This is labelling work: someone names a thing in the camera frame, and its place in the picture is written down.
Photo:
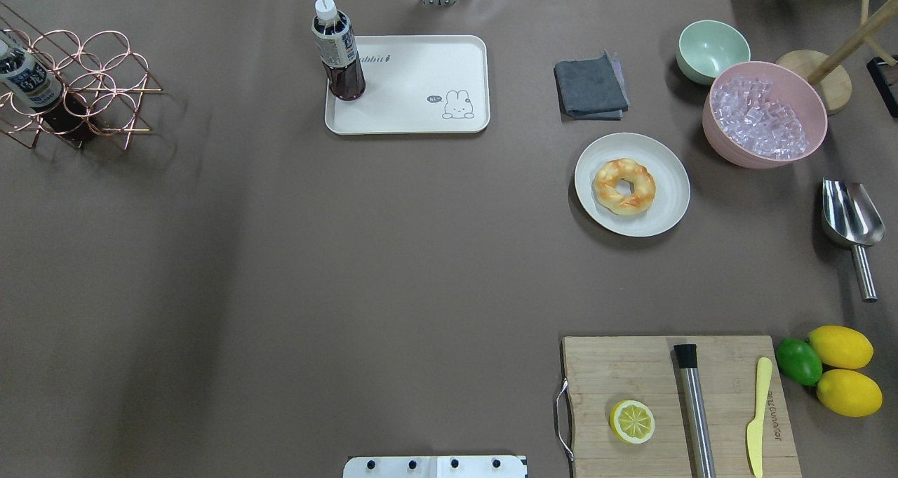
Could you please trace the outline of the glazed donut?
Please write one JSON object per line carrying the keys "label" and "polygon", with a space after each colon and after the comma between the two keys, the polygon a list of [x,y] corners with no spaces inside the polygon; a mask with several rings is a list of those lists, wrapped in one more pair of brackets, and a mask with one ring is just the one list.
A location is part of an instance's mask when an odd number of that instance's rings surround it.
{"label": "glazed donut", "polygon": [[607,161],[594,175],[594,196],[615,215],[644,213],[653,206],[657,184],[649,170],[635,159]]}

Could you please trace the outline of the white round plate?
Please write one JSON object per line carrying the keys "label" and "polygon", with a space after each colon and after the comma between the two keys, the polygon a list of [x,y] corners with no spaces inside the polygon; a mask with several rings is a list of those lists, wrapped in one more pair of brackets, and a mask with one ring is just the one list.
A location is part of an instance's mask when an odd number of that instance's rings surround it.
{"label": "white round plate", "polygon": [[[598,200],[596,172],[613,159],[633,159],[655,181],[655,198],[635,215],[617,215]],[[683,218],[690,202],[690,181],[682,162],[663,143],[638,133],[612,133],[590,143],[579,156],[573,174],[575,194],[594,221],[625,236],[663,234]]]}

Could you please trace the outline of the cream rabbit tray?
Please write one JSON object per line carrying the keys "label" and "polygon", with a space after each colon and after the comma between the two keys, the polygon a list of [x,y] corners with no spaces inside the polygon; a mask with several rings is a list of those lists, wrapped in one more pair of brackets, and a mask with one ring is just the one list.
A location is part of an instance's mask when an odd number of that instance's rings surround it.
{"label": "cream rabbit tray", "polygon": [[324,121],[336,135],[468,135],[490,123],[488,54],[474,34],[358,36],[366,91],[327,93]]}

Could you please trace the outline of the tea bottle on tray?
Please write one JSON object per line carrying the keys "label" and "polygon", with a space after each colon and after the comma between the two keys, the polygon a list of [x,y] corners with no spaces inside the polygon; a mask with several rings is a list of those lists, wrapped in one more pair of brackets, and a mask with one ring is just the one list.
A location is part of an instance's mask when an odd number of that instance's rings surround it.
{"label": "tea bottle on tray", "polygon": [[366,79],[357,53],[351,20],[334,0],[317,0],[311,32],[328,78],[328,90],[338,100],[358,100]]}

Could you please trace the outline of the grey folded cloth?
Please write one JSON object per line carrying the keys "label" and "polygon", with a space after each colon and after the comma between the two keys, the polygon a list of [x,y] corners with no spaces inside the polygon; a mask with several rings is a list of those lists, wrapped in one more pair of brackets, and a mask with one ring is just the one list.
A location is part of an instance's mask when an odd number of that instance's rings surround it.
{"label": "grey folded cloth", "polygon": [[620,62],[609,52],[554,65],[561,108],[571,119],[620,120],[631,106]]}

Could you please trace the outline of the lemon half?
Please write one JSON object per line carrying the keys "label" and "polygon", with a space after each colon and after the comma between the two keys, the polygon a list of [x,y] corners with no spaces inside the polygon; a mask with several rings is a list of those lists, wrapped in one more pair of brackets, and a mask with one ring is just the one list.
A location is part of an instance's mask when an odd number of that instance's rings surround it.
{"label": "lemon half", "polygon": [[618,439],[641,445],[655,433],[655,417],[651,408],[637,400],[621,400],[610,411],[609,427]]}

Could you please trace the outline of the steel muddler black tip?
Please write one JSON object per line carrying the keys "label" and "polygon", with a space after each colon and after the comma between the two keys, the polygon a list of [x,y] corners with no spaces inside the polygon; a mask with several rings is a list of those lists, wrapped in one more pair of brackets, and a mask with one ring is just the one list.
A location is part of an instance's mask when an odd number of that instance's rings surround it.
{"label": "steel muddler black tip", "polygon": [[716,477],[709,422],[704,407],[704,395],[698,369],[698,347],[694,343],[676,344],[673,346],[673,352],[676,355],[677,366],[684,384],[696,476]]}

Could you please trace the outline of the pink bowl with ice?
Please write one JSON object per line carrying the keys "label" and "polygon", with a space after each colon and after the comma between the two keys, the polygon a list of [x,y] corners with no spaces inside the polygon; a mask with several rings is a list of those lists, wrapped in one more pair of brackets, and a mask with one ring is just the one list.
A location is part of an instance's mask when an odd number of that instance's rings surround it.
{"label": "pink bowl with ice", "polygon": [[775,168],[806,158],[828,132],[817,92],[795,72],[770,62],[730,66],[711,85],[702,128],[732,164]]}

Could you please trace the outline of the yellow plastic knife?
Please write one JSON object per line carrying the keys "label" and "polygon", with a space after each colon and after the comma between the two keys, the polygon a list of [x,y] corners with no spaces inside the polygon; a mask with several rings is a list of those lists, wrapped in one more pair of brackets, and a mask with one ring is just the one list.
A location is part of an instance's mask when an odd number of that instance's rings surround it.
{"label": "yellow plastic knife", "polygon": [[772,360],[759,357],[755,366],[753,417],[745,430],[745,446],[753,477],[763,477],[763,433],[767,398],[772,382]]}

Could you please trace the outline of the green lime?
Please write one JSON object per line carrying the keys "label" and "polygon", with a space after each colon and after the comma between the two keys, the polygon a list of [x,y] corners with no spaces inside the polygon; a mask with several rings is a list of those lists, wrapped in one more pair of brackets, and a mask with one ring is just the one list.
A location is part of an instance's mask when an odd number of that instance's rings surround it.
{"label": "green lime", "polygon": [[784,338],[775,350],[777,366],[799,385],[814,387],[822,377],[822,360],[811,344],[796,338]]}

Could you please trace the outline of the metal scoop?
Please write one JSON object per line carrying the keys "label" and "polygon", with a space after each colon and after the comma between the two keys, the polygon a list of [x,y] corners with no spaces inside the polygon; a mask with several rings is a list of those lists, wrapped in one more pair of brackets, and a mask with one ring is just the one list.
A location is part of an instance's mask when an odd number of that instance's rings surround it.
{"label": "metal scoop", "polygon": [[831,241],[851,251],[862,300],[878,301],[866,248],[883,240],[885,225],[865,186],[824,178],[822,223]]}

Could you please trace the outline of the yellow lemon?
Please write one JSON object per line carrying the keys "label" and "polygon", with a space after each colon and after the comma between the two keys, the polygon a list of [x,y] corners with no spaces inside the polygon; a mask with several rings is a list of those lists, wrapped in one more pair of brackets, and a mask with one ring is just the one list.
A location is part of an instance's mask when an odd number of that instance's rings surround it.
{"label": "yellow lemon", "polygon": [[884,402],[876,381],[847,369],[825,372],[817,383],[817,398],[829,410],[851,418],[869,416]]}
{"label": "yellow lemon", "polygon": [[822,363],[837,369],[859,370],[873,359],[873,345],[853,328],[824,325],[808,333],[807,342]]}

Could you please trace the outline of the wooden mug tree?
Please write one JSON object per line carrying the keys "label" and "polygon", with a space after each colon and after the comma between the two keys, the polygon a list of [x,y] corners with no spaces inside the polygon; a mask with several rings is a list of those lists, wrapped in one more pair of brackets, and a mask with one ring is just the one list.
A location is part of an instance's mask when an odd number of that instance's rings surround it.
{"label": "wooden mug tree", "polygon": [[794,50],[777,59],[785,67],[805,79],[824,102],[828,114],[837,114],[850,100],[851,78],[843,62],[866,44],[887,66],[896,66],[896,58],[875,40],[875,35],[897,14],[897,0],[887,0],[881,8],[870,12],[870,1],[862,0],[862,14],[857,29],[831,55],[814,50]]}

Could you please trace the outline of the tea bottle in rack front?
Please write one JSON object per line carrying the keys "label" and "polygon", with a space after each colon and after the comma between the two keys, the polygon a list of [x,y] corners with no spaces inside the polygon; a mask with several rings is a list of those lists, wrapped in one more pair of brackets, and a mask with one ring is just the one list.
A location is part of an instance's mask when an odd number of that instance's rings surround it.
{"label": "tea bottle in rack front", "polygon": [[32,53],[6,40],[1,42],[1,78],[51,132],[77,147],[94,138],[83,101],[68,93],[63,81]]}

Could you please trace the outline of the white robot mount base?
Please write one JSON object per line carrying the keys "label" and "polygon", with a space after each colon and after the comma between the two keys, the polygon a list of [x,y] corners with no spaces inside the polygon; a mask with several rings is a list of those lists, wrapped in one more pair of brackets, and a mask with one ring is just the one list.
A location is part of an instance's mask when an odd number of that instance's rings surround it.
{"label": "white robot mount base", "polygon": [[357,456],[343,477],[528,477],[525,456]]}

